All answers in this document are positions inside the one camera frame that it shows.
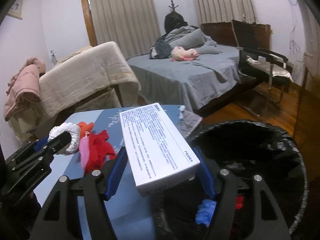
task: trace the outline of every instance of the bed frame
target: bed frame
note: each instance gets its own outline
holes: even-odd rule
[[[260,48],[270,50],[271,27],[269,24],[252,24],[254,35]],[[231,23],[206,23],[201,25],[204,34],[210,36],[214,41],[222,45],[236,47],[236,39],[233,35]],[[227,93],[212,99],[207,105],[198,110],[196,114],[207,117],[226,105],[232,103],[236,97],[248,90],[255,88],[261,81],[255,79],[243,84],[235,85]]]

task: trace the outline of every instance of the wooden headboard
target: wooden headboard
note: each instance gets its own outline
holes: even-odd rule
[[[269,24],[252,24],[254,36],[259,48],[270,50],[271,27]],[[236,47],[236,39],[233,35],[231,23],[204,23],[201,29],[205,35],[222,45]]]

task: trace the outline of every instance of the pink stuffed animal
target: pink stuffed animal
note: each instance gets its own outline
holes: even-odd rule
[[[171,61],[187,61],[194,60],[199,57],[199,53],[195,49],[185,50],[183,47],[174,47],[171,51]]]

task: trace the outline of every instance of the white box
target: white box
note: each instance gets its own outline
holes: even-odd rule
[[[120,113],[138,192],[144,197],[194,177],[199,159],[158,103]]]

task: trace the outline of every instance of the black office chair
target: black office chair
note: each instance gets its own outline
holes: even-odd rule
[[[290,63],[288,58],[284,55],[259,48],[251,24],[236,20],[232,20],[231,24],[237,43],[237,49],[240,50],[239,71],[247,76],[252,76],[262,82],[268,83],[268,94],[259,94],[265,97],[267,102],[272,103],[279,108],[284,94],[284,87],[288,87],[292,82],[292,63]],[[264,57],[266,61],[258,61],[259,56]],[[281,89],[278,101],[271,98],[271,89],[273,85]],[[262,114],[257,114],[247,106],[240,106],[260,119]]]

